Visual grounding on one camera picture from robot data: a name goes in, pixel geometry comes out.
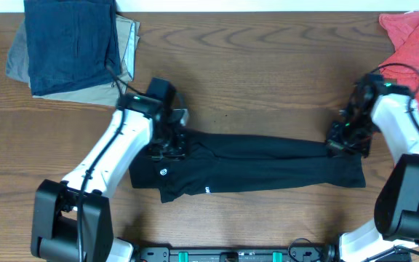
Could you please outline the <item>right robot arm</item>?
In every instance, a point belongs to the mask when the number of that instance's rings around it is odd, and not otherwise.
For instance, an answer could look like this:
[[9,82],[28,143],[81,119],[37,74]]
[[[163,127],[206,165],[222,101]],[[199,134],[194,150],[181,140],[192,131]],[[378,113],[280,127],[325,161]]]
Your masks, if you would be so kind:
[[419,111],[412,90],[366,74],[357,83],[344,120],[333,122],[326,145],[332,155],[367,157],[374,132],[386,140],[394,168],[374,217],[342,234],[330,261],[410,261],[419,247]]

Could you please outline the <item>black t-shirt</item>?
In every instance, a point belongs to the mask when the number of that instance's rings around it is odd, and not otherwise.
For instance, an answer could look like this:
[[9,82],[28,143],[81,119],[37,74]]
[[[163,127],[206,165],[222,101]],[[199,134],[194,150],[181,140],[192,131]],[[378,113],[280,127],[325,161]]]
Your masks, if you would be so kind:
[[186,139],[183,159],[155,161],[142,150],[129,166],[132,187],[157,189],[167,203],[184,194],[366,186],[359,155],[331,157],[320,142],[195,130]]

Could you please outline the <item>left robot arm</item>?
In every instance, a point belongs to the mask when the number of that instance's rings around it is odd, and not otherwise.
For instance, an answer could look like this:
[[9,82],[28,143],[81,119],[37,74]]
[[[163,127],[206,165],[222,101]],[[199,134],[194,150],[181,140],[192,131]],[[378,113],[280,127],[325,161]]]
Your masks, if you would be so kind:
[[113,235],[110,200],[140,151],[155,146],[159,158],[174,151],[187,120],[179,93],[120,95],[107,130],[81,163],[60,182],[44,180],[37,188],[31,254],[45,261],[134,261],[134,245]]

